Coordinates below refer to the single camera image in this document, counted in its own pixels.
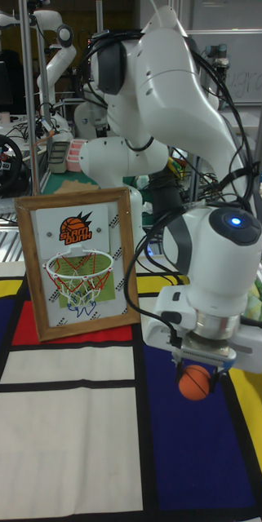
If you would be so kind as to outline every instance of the backboard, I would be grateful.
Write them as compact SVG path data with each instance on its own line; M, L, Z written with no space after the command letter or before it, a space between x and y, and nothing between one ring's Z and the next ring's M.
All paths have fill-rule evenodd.
M23 197L16 213L41 341L139 321L123 293L133 255L127 188ZM135 273L131 292L137 303Z

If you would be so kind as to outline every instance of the wooden picture frame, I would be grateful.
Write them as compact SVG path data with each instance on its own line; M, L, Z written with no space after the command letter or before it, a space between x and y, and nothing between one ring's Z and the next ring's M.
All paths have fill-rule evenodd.
M86 320L74 323L67 322L67 324L52 326L48 319L47 307L49 305L47 303L48 298L45 295L43 288L43 274L41 274L43 265L40 264L41 256L40 248L38 246L38 241L40 240L38 233L36 233L36 225L33 222L35 220L34 216L37 215L36 212L41 209L54 210L63 207L88 207L100 203L111 204L113 201L117 203L118 208L117 221L121 241L121 249L119 249L119 251L122 254L123 276L125 276L128 265L134 254L131 228L131 206L129 191L127 188L107 188L96 192L74 192L52 196L21 197L15 199L20 239L23 247L29 291L33 304L33 314L40 342L140 322L140 314L131 308L126 302L127 307L123 314L120 312L120 315L100 317L94 321ZM131 272L128 289L131 301L138 306L135 269Z

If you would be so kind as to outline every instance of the blue led light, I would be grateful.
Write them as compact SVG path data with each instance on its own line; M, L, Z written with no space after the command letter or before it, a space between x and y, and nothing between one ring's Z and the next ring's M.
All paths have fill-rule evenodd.
M235 227L237 227L238 225L241 224L241 220L239 218L231 218L231 224L234 225Z

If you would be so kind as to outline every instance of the basketball hoop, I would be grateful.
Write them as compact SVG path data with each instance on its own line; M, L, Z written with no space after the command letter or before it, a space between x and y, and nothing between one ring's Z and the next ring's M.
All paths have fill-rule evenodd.
M83 310L90 315L87 310L93 310L96 298L113 271L113 258L105 252L82 249L82 256L71 259L68 256L73 255L73 250L80 252L81 247L72 247L63 253L56 254L43 267L60 295L67 298L68 308L80 312L79 315ZM103 256L109 260L109 265L98 272L95 271L95 267L99 263L97 256Z

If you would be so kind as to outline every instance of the yellow rectangle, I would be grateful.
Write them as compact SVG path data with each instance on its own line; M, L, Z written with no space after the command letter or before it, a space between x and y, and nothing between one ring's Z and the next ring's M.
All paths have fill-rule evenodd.
M0 298L6 297L7 295L16 295L20 289L22 280L0 280Z
M138 294L159 294L163 286L176 285L173 276L139 276L137 277ZM187 276L178 276L185 285L189 283Z
M262 472L262 375L230 372Z

